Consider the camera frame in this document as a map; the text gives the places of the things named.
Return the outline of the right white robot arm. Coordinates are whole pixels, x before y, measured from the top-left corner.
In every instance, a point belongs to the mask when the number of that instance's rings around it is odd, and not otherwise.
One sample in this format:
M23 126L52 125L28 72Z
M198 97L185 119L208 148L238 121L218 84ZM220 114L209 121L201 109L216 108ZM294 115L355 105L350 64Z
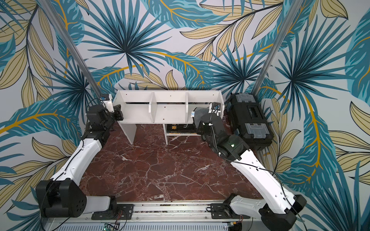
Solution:
M216 113L193 112L197 134L205 140L220 158L231 163L258 190L262 199L248 199L231 195L224 207L233 215L258 218L271 231L289 231L293 228L306 199L292 194L272 176L255 157L247 143L237 135L225 131L222 119Z

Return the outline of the dark grey green cloth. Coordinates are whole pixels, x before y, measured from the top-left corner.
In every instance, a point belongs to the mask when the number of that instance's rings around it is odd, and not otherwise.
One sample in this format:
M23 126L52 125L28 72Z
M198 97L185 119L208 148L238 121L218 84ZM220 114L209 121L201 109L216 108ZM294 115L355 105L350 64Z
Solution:
M196 107L193 111L192 111L192 118L193 118L193 124L196 128L196 130L198 129L199 127L199 123L201 121L201 117L203 115L206 115L209 113L209 108L208 107Z

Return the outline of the white wooden bookshelf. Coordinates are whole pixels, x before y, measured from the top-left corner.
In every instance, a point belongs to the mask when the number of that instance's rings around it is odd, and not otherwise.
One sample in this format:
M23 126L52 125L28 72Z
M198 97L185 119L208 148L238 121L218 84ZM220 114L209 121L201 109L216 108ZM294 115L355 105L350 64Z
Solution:
M130 144L134 143L137 125L162 124L165 142L168 124L192 124L196 108L211 109L218 103L219 116L224 116L225 103L219 90L120 90L113 105L121 106L123 120L119 125Z

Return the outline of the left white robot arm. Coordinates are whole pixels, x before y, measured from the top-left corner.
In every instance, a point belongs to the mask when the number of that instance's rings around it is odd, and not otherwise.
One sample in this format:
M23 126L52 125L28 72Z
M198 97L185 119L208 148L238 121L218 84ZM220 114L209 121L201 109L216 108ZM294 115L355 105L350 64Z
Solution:
M83 214L115 217L114 196L87 196L80 189L81 179L95 156L107 143L113 125L123 120L121 105L104 101L87 111L88 123L78 149L49 180L40 181L36 195L42 218L77 218Z

